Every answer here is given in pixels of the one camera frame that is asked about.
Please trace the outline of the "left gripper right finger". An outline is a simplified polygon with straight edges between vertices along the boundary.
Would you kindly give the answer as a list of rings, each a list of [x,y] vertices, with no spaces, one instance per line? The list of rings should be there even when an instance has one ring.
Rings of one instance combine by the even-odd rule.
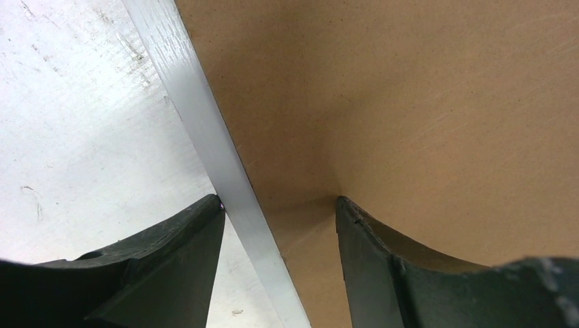
[[[577,327],[578,260],[483,266],[431,249],[338,197],[354,327]]]

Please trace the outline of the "white brown backing board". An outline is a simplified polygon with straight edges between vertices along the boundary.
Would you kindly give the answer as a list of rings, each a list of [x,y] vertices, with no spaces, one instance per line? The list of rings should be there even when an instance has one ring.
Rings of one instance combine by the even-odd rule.
[[[335,201],[492,266],[578,255],[577,1],[178,1],[313,327]]]

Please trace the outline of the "white picture frame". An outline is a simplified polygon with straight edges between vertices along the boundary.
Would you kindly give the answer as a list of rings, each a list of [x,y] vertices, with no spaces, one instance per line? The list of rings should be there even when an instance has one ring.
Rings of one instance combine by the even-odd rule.
[[[174,1],[124,5],[284,327],[310,327]]]

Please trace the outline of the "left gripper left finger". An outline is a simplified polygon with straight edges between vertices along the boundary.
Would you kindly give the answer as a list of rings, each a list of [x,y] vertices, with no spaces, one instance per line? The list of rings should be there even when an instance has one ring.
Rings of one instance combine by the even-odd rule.
[[[76,260],[4,260],[1,326],[205,327],[224,227],[209,194]]]

